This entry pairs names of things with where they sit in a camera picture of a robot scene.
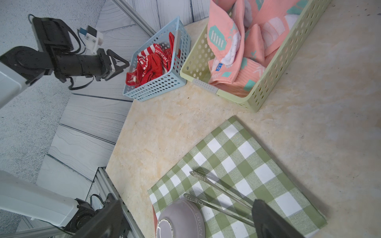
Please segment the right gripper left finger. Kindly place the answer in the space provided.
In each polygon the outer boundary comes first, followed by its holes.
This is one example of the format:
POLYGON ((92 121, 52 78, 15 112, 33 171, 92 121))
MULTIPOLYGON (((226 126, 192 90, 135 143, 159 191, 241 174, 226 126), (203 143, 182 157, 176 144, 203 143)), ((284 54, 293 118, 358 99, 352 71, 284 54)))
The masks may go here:
POLYGON ((121 202, 112 201, 76 232, 73 238, 119 238, 122 219, 121 202))

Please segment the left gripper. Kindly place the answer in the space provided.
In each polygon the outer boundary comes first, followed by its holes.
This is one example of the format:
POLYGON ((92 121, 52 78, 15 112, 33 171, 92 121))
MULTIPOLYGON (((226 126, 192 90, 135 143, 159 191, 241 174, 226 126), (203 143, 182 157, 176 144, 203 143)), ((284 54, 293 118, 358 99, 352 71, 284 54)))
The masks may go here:
POLYGON ((95 76, 96 81, 101 81, 101 79, 108 81, 130 66, 128 60, 122 58, 110 49, 105 51, 104 49, 99 48, 97 54, 101 62, 101 72, 100 75, 95 76))

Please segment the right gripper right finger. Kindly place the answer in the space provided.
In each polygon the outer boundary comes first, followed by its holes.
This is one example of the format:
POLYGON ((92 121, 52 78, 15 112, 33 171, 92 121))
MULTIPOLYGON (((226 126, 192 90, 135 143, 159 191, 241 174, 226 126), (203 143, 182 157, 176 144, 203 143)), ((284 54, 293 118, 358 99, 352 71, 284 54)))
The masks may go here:
POLYGON ((263 200, 254 201, 252 217, 258 238, 304 237, 263 200))

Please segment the red fluffy sock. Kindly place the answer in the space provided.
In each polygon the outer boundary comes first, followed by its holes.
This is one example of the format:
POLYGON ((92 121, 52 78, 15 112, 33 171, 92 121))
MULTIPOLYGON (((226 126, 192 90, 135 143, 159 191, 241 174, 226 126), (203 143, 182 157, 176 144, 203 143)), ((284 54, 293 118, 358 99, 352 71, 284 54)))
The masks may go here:
POLYGON ((138 88, 163 74, 168 73, 172 62, 175 36, 169 33, 170 48, 162 48, 159 44, 152 44, 137 56, 137 68, 128 72, 126 85, 138 88))

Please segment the pink sock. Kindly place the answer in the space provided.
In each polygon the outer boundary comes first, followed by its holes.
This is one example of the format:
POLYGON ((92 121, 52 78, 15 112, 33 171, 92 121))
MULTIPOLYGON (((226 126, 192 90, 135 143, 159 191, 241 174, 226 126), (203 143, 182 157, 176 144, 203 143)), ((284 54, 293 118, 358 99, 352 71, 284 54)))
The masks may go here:
POLYGON ((246 97, 264 74, 265 67, 265 44, 261 29, 254 24, 245 33, 245 51, 241 64, 237 69, 237 75, 230 82, 224 82, 235 71, 221 64, 219 60, 212 59, 208 62, 211 73, 209 84, 238 97, 246 97))
POLYGON ((244 26, 257 24, 264 41, 264 56, 275 52, 299 18, 308 1, 244 1, 244 26))
POLYGON ((207 42, 215 58, 209 84, 232 84, 244 53, 244 1, 211 1, 207 42))

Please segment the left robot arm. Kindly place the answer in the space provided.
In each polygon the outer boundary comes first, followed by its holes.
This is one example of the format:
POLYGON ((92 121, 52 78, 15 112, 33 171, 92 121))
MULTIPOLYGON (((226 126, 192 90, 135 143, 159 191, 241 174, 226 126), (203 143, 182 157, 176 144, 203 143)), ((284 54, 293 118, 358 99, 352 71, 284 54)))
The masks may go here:
MULTIPOLYGON (((1 56, 1 105, 4 106, 45 75, 61 82, 84 76, 110 80, 130 64, 101 48, 101 37, 88 27, 74 32, 56 18, 30 15, 38 49, 12 48, 1 56)), ((74 234, 97 214, 79 198, 69 198, 1 171, 1 209, 35 218, 74 234)))

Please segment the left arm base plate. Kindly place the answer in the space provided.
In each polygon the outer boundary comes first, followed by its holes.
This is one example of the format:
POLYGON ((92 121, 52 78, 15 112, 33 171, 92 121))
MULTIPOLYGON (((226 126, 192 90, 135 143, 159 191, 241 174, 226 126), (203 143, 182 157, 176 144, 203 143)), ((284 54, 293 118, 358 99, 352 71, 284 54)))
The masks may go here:
MULTIPOLYGON (((113 194, 108 194, 106 200, 102 200, 97 194, 90 196, 90 202, 85 202, 83 200, 77 199, 78 211, 74 217, 69 221, 69 223, 63 227, 63 231, 72 236, 75 235, 86 223, 90 221, 95 215, 97 215, 103 208, 107 207, 112 201, 117 200, 113 194)), ((126 238, 131 230, 131 226, 127 221, 123 213, 122 225, 121 225, 121 235, 119 238, 126 238)))

